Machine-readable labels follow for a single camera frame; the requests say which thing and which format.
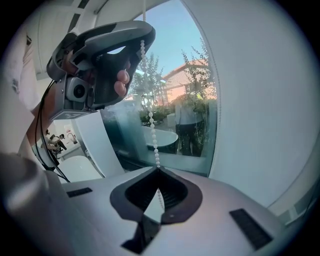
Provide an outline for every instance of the chair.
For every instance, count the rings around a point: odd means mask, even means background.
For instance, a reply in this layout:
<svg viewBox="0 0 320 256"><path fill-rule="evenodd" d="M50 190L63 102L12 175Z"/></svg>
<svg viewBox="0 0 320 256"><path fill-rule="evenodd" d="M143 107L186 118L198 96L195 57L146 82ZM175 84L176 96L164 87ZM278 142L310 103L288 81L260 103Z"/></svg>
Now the chair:
<svg viewBox="0 0 320 256"><path fill-rule="evenodd" d="M58 166L70 182L82 182L102 178L88 158L77 155L64 160ZM59 177L61 183L66 181Z"/></svg>

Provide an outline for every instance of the finger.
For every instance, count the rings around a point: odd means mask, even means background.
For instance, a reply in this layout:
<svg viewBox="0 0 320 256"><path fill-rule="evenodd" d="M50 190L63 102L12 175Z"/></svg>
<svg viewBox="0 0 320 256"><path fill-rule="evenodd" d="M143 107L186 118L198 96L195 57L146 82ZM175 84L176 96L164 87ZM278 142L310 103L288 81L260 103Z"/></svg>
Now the finger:
<svg viewBox="0 0 320 256"><path fill-rule="evenodd" d="M127 71L120 70L117 74L117 79L122 82L123 84L127 84L130 81L130 77Z"/></svg>
<svg viewBox="0 0 320 256"><path fill-rule="evenodd" d="M125 85L120 81L114 83L114 90L121 97L125 96L127 92Z"/></svg>

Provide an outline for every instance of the building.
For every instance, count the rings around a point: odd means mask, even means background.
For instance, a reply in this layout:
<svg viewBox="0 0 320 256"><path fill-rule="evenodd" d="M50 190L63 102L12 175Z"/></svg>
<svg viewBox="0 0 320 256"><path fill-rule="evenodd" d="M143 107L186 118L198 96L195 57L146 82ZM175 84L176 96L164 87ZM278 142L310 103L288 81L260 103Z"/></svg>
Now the building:
<svg viewBox="0 0 320 256"><path fill-rule="evenodd" d="M166 103L171 103L177 97L191 93L195 90L195 85L192 83L190 75L186 72L186 69L192 67L199 69L199 71L204 71L207 68L207 63L204 59L198 59L184 63L183 65L177 67L170 73L163 76L163 80L166 81L165 91L165 100ZM203 75L198 74L196 76L197 80L201 80ZM209 93L213 88L205 88L204 91ZM208 98L216 98L216 94L212 94Z"/></svg>

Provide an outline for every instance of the glass pane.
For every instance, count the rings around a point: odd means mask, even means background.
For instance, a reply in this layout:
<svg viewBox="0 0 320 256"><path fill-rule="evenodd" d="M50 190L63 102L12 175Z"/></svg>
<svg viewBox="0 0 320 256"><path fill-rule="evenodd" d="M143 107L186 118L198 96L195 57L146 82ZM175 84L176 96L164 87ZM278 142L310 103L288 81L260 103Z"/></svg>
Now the glass pane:
<svg viewBox="0 0 320 256"><path fill-rule="evenodd" d="M150 93L140 65L127 97L100 111L106 132L123 168L156 165L149 95L160 165L207 177L216 143L217 93L205 42L178 0L149 10L146 19L156 30L146 55Z"/></svg>

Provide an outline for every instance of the tree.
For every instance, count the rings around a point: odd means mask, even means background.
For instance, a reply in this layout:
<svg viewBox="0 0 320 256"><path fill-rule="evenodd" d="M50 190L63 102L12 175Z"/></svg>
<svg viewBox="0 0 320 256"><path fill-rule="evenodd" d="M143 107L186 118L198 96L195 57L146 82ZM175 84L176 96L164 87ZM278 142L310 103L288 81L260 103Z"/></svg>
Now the tree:
<svg viewBox="0 0 320 256"><path fill-rule="evenodd" d="M164 84L162 80L163 68L159 70L159 57L155 58L154 53L150 54L150 57L146 59L146 73L147 73L147 84L149 89L149 95L152 98L152 104L157 105L158 100L164 101ZM139 70L142 70L142 62L138 66ZM144 97L146 94L146 88L144 87L144 76L143 74L135 73L129 89L129 94L136 94Z"/></svg>
<svg viewBox="0 0 320 256"><path fill-rule="evenodd" d="M186 73L190 85L196 94L200 94L202 98L216 99L217 91L211 70L209 53L204 40L200 38L200 41L202 52L192 46L191 61L186 52L182 50L183 60L186 64L186 68L183 71Z"/></svg>

